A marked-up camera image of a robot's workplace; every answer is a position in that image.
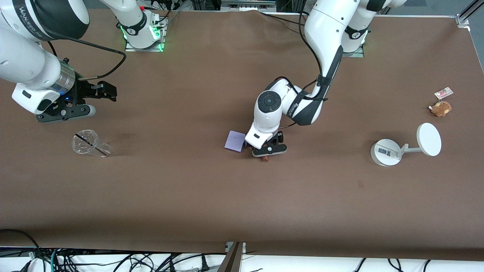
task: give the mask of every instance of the small card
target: small card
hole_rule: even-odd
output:
[[[453,93],[454,92],[451,90],[451,88],[447,87],[441,91],[434,93],[434,95],[437,97],[437,99],[442,100]]]
[[[233,150],[235,152],[242,152],[244,142],[244,133],[231,130],[228,133],[227,141],[225,142],[225,149]]]

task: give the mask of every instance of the sticker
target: sticker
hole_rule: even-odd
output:
[[[453,93],[454,92],[451,90],[451,88],[447,87],[441,91],[434,93],[434,95],[437,97],[437,99],[442,100]]]

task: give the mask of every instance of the clear plastic cup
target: clear plastic cup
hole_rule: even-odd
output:
[[[81,130],[72,138],[72,149],[79,154],[107,157],[113,152],[110,145],[102,141],[94,130]]]

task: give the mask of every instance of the small brown object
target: small brown object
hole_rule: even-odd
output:
[[[451,105],[445,101],[437,102],[434,106],[428,107],[437,117],[443,117],[446,113],[452,110]]]

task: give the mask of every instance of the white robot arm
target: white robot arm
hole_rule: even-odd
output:
[[[326,92],[343,56],[341,39],[358,7],[359,0],[318,0],[304,27],[321,71],[312,93],[294,86],[286,78],[276,79],[257,98],[254,122],[245,141],[260,150],[274,137],[282,114],[298,125],[310,125],[319,116]]]
[[[153,32],[159,17],[141,11],[136,0],[103,2],[127,29],[125,36],[133,47],[149,47],[159,39]],[[0,13],[0,77],[17,83],[12,98],[38,121],[92,116],[95,109],[83,98],[116,101],[114,86],[80,81],[66,60],[40,46],[41,41],[62,38],[55,33],[76,39],[84,35],[89,14],[82,0],[0,0]]]
[[[277,78],[257,98],[254,122],[245,137],[256,157],[285,153],[278,146],[282,114],[298,125],[310,125],[319,116],[343,52],[356,50],[364,41],[367,27],[376,11],[395,7],[406,0],[318,0],[305,23],[304,34],[319,65],[319,76],[311,93],[294,86],[287,78]],[[357,30],[358,37],[352,30]]]
[[[100,0],[116,16],[126,40],[135,48],[147,48],[160,39],[160,17],[141,10],[136,0]]]

